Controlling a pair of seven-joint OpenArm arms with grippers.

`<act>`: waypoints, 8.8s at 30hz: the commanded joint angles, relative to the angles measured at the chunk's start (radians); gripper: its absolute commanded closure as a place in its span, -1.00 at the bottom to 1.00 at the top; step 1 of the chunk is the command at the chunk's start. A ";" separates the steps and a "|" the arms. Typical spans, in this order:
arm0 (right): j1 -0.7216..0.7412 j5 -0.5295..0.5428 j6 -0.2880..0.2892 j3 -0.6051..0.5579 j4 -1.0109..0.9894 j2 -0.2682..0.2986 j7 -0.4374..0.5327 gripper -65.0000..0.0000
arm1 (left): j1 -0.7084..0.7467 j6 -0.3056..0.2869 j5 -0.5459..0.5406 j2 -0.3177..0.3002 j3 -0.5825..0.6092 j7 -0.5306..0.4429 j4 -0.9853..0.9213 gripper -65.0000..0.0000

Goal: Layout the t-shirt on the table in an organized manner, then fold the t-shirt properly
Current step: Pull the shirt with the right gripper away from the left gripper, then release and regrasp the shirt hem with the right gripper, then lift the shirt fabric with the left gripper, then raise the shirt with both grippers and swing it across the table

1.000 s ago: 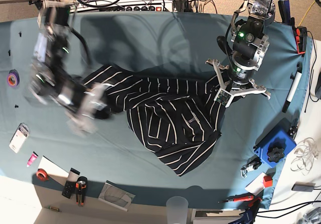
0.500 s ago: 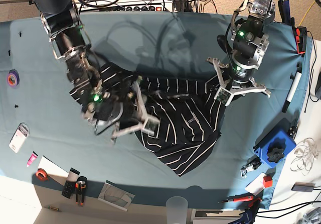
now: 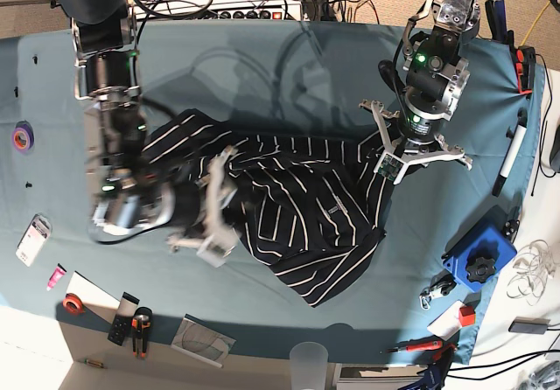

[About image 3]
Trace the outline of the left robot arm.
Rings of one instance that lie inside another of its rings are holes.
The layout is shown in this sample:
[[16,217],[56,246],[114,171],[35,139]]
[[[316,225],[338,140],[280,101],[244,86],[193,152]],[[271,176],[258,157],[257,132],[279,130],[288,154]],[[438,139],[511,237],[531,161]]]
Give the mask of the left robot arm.
[[479,0],[424,0],[408,19],[393,59],[379,63],[399,108],[389,111],[380,101],[363,101],[360,107],[372,114],[381,135],[374,171],[390,183],[397,185],[408,171],[438,161],[472,167],[464,149],[447,144],[441,130],[470,78],[460,47],[479,29]]

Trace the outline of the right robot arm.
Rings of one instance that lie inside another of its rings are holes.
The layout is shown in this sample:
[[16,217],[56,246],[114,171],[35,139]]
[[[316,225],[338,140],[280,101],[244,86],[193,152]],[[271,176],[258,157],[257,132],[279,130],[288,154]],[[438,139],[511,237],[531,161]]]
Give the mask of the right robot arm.
[[182,247],[214,267],[225,262],[238,242],[222,211],[236,193],[226,165],[237,150],[220,148],[207,173],[190,179],[184,163],[147,161],[145,104],[137,76],[139,32],[129,0],[59,0],[71,19],[75,50],[74,96],[90,101],[100,130],[101,154],[89,232],[113,245],[170,227],[172,252]]

